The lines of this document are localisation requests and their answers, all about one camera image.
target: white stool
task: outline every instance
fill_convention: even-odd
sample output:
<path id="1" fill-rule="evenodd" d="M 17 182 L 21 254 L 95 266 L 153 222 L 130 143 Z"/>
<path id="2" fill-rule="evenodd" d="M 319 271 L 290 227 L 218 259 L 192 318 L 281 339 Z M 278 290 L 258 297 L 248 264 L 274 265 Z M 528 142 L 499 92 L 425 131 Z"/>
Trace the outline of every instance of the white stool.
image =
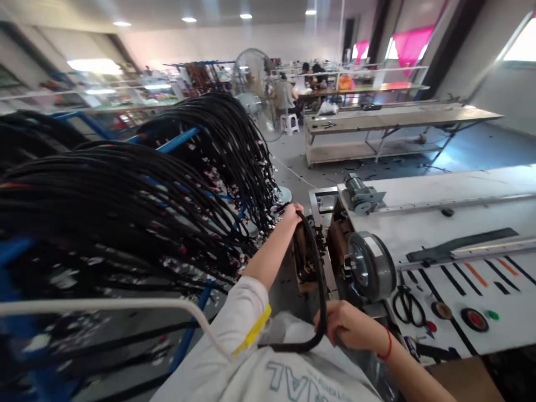
<path id="1" fill-rule="evenodd" d="M 282 114 L 279 118 L 279 125 L 281 131 L 285 131 L 288 135 L 292 135 L 294 131 L 300 132 L 300 126 L 298 125 L 298 116 L 295 113 L 293 114 Z"/>

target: hand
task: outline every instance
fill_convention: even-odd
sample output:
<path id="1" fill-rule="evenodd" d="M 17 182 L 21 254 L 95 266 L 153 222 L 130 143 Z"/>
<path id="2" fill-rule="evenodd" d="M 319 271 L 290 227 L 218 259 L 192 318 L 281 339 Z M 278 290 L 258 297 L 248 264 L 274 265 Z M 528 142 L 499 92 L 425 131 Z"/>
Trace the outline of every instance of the hand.
<path id="1" fill-rule="evenodd" d="M 345 300 L 327 303 L 327 336 L 336 345 L 335 334 L 348 348 L 367 349 L 384 355 L 389 349 L 389 335 L 379 322 Z M 314 330 L 318 330 L 320 311 L 314 317 Z"/>
<path id="2" fill-rule="evenodd" d="M 288 224 L 293 224 L 294 226 L 300 223 L 302 219 L 298 216 L 296 211 L 300 211 L 302 214 L 304 213 L 303 207 L 298 203 L 287 205 L 285 213 L 281 218 L 281 223 L 286 222 Z"/>

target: red string bracelet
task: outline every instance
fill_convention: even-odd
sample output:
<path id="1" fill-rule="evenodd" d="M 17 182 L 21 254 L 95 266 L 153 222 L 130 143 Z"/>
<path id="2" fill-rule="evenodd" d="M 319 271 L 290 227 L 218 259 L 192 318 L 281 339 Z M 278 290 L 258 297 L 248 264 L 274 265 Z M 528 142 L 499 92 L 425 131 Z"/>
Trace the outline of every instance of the red string bracelet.
<path id="1" fill-rule="evenodd" d="M 377 357 L 382 359 L 383 361 L 387 360 L 389 358 L 389 356 L 391 356 L 391 350 L 393 349 L 393 340 L 391 339 L 391 332 L 389 332 L 389 330 L 387 328 L 385 328 L 387 330 L 387 334 L 389 335 L 389 350 L 387 351 L 387 354 L 385 356 L 380 356 L 379 353 L 377 353 Z"/>

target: ceiling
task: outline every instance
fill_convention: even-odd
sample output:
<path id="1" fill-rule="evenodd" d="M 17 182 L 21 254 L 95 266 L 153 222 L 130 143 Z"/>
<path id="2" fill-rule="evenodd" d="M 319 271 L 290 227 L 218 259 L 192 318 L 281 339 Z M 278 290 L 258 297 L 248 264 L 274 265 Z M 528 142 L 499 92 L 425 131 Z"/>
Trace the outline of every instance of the ceiling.
<path id="1" fill-rule="evenodd" d="M 346 0 L 344 14 L 354 16 L 376 7 L 377 0 Z M 342 0 L 0 0 L 0 20 L 93 32 L 186 28 L 244 24 L 303 23 L 305 11 L 317 4 L 318 21 L 339 21 Z M 240 19 L 250 13 L 251 20 Z M 118 28 L 114 21 L 131 27 Z"/>

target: gray floor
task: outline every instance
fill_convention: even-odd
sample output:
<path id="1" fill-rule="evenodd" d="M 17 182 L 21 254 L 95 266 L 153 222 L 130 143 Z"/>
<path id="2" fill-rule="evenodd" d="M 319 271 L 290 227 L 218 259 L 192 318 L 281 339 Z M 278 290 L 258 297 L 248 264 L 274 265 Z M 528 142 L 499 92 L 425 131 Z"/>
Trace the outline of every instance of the gray floor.
<path id="1" fill-rule="evenodd" d="M 415 136 L 419 132 L 419 129 L 406 130 L 401 131 L 400 135 Z M 269 140 L 277 137 L 273 133 L 267 133 L 266 136 Z M 347 141 L 349 137 L 352 135 L 342 135 L 339 139 Z M 439 132 L 429 131 L 428 138 L 429 141 L 441 140 L 442 135 Z M 422 166 L 429 164 L 434 156 L 434 154 L 427 154 L 387 157 L 380 159 L 378 164 L 373 160 L 329 163 L 317 165 L 309 170 L 304 156 L 302 132 L 294 133 L 292 136 L 281 136 L 277 141 L 269 143 L 269 150 L 274 156 L 272 163 L 277 169 L 275 172 L 277 183 L 289 188 L 294 201 L 305 206 L 307 212 L 310 210 L 308 193 L 311 188 L 334 186 L 336 183 L 341 183 L 344 175 L 349 172 L 358 173 L 363 180 L 388 179 L 536 163 L 536 136 L 525 136 L 486 124 L 470 128 L 459 133 L 434 163 L 434 166 L 440 169 Z M 333 202 L 333 199 L 326 199 L 324 202 L 328 204 Z M 270 291 L 273 314 L 281 310 L 289 310 L 297 317 L 310 320 L 309 308 L 312 304 L 306 303 L 306 297 L 299 294 L 296 276 L 288 257 Z M 214 293 L 214 301 L 210 302 L 205 310 L 207 316 L 211 317 L 223 304 L 223 297 L 219 300 L 216 297 L 220 295 Z M 180 322 L 184 320 L 184 315 L 170 310 L 161 310 L 156 314 L 142 313 L 130 320 L 130 324 L 124 330 L 128 333 L 136 333 Z M 197 330 L 192 344 L 200 335 L 201 331 Z M 178 344 L 182 336 L 184 336 L 184 331 L 171 334 L 171 344 Z M 138 345 L 136 349 L 140 350 L 144 347 L 147 347 L 147 344 Z M 165 373 L 168 367 L 169 360 L 157 366 L 143 365 L 123 370 L 115 375 L 107 376 L 100 384 L 97 383 L 86 389 L 76 400 L 77 402 L 91 401 L 138 385 Z M 154 390 L 148 391 L 130 401 L 146 402 L 153 393 Z"/>
<path id="2" fill-rule="evenodd" d="M 400 135 L 415 136 L 421 131 L 415 128 L 401 132 Z M 428 131 L 428 137 L 433 141 L 436 138 L 441 139 L 441 134 L 439 130 Z M 340 140 L 348 141 L 350 136 L 339 137 Z M 269 134 L 268 138 L 274 138 L 274 134 Z M 435 154 L 386 157 L 380 159 L 378 164 L 372 159 L 334 162 L 307 169 L 304 141 L 303 133 L 295 132 L 292 136 L 283 135 L 279 140 L 268 143 L 269 150 L 274 156 L 272 163 L 277 169 L 275 172 L 277 183 L 289 188 L 293 200 L 304 206 L 309 206 L 308 193 L 311 188 L 334 186 L 336 183 L 341 183 L 343 177 L 351 172 L 358 173 L 363 180 L 445 173 L 436 168 L 420 167 L 429 164 Z M 532 163 L 536 163 L 536 136 L 483 123 L 458 133 L 433 166 L 458 172 Z"/>

